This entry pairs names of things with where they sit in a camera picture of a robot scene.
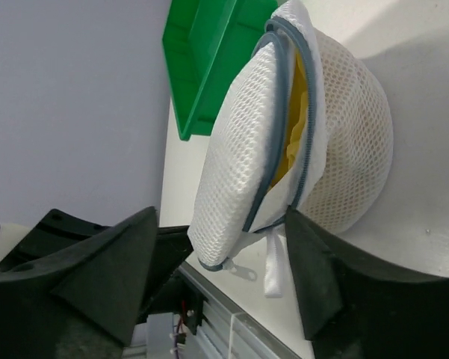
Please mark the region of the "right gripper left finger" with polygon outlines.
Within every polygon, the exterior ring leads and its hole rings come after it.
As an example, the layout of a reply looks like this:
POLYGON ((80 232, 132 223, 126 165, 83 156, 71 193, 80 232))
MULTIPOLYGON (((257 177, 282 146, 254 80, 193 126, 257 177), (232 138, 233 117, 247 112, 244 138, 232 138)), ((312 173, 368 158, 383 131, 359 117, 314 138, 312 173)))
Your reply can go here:
POLYGON ((0 272, 0 358, 120 358, 137 322, 157 229, 149 207, 0 272))

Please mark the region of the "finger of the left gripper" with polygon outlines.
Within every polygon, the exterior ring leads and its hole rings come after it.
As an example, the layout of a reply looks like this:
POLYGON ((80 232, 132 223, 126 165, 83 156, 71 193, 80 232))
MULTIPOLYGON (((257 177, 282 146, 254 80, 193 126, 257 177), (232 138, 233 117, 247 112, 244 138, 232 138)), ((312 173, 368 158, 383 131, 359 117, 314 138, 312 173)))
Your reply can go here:
MULTIPOLYGON (((77 244, 104 230, 106 226, 50 210, 0 262, 0 271, 9 271, 77 244)), ((194 311, 194 293, 178 267, 192 253, 186 226, 160 227, 152 254, 140 317, 151 314, 180 313, 187 317, 194 311)))

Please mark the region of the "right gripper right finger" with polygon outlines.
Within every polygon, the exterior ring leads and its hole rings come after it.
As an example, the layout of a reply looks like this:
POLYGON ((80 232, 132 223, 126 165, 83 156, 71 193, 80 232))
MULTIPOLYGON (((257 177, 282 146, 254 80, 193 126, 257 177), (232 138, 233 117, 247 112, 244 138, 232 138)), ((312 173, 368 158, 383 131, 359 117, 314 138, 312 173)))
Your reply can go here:
POLYGON ((382 260, 295 209, 285 235, 316 358, 449 358, 449 277, 382 260))

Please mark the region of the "yellow bra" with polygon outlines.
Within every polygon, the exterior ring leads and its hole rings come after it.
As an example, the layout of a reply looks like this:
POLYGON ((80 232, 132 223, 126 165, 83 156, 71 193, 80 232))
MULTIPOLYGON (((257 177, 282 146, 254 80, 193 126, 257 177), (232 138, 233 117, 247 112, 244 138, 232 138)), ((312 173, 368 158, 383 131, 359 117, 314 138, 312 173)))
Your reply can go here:
POLYGON ((300 55, 296 54, 294 77, 289 100, 288 128, 286 132, 284 151, 270 188, 274 187, 294 164, 300 149, 300 139, 307 123, 309 107, 308 85, 305 67, 300 55))

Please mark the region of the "white mesh laundry bag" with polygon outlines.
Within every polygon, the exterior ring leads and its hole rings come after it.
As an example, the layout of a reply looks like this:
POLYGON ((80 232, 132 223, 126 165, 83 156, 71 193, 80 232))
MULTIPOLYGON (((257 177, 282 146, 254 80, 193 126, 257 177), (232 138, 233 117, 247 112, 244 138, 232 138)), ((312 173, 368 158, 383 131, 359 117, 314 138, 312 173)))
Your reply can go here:
POLYGON ((284 291, 287 209, 339 234, 382 191, 393 126, 372 72, 317 30, 301 1, 279 6, 214 123, 188 236, 208 271, 267 243, 264 293, 284 291))

